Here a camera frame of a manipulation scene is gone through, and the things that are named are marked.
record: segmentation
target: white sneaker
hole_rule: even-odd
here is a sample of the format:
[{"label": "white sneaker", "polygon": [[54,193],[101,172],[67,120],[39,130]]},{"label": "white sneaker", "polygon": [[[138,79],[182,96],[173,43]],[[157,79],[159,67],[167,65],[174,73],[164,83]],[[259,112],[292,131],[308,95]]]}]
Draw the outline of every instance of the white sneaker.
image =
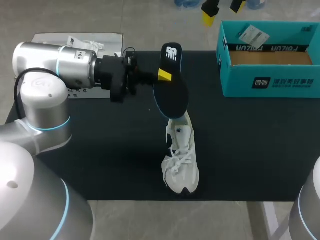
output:
[{"label": "white sneaker", "polygon": [[199,184],[199,169],[196,161],[195,133],[188,112],[182,118],[170,119],[166,127],[172,145],[171,156],[162,162],[163,180],[177,194],[191,194]]}]

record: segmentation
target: black cable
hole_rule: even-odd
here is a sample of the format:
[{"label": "black cable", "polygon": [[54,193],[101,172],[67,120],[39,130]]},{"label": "black cable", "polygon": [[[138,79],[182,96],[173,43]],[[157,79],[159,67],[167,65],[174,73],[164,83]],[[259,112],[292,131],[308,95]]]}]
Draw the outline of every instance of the black cable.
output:
[{"label": "black cable", "polygon": [[128,50],[128,49],[133,49],[134,52],[136,52],[135,48],[130,46],[130,47],[127,47],[125,50],[123,50],[123,53],[122,53],[122,58],[124,59],[125,58],[125,52]]},{"label": "black cable", "polygon": [[19,108],[19,102],[18,102],[19,82],[25,74],[30,73],[30,72],[45,72],[47,74],[51,74],[51,75],[56,76],[57,78],[61,79],[61,77],[58,76],[55,72],[53,72],[49,69],[46,69],[46,68],[42,68],[42,67],[33,67],[33,68],[29,68],[29,69],[26,69],[23,72],[21,72],[19,74],[19,76],[16,78],[15,84],[14,84],[14,105],[15,105],[16,114],[18,115],[18,119],[22,119],[22,115],[21,115],[20,108]]}]

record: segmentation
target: black mat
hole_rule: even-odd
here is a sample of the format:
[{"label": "black mat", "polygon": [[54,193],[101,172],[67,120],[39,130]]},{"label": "black mat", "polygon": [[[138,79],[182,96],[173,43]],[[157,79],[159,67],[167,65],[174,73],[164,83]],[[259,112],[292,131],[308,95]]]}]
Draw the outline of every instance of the black mat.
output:
[{"label": "black mat", "polygon": [[[160,52],[138,57],[157,73]],[[294,201],[320,156],[320,99],[225,98],[215,52],[185,51],[182,75],[200,171],[188,200]],[[168,121],[151,87],[124,104],[77,99],[70,107],[71,142],[39,158],[87,200],[183,200],[163,182]]]}]

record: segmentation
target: black insole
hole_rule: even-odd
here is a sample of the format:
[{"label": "black insole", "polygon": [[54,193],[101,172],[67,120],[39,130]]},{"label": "black insole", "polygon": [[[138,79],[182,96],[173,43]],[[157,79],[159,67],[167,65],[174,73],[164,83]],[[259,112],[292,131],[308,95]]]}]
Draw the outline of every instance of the black insole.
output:
[{"label": "black insole", "polygon": [[171,81],[158,80],[153,85],[154,99],[161,113],[169,119],[181,118],[188,107],[188,87],[181,75],[183,50],[178,43],[166,43],[161,50],[159,68],[172,75]]}]

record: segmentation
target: cardboard box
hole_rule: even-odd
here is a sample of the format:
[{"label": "cardboard box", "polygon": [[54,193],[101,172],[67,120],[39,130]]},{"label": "cardboard box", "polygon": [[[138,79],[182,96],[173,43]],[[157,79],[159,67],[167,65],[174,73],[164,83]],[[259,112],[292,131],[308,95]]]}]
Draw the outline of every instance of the cardboard box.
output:
[{"label": "cardboard box", "polygon": [[[252,26],[250,45],[240,38]],[[222,21],[216,57],[225,97],[320,98],[318,22]]]}]

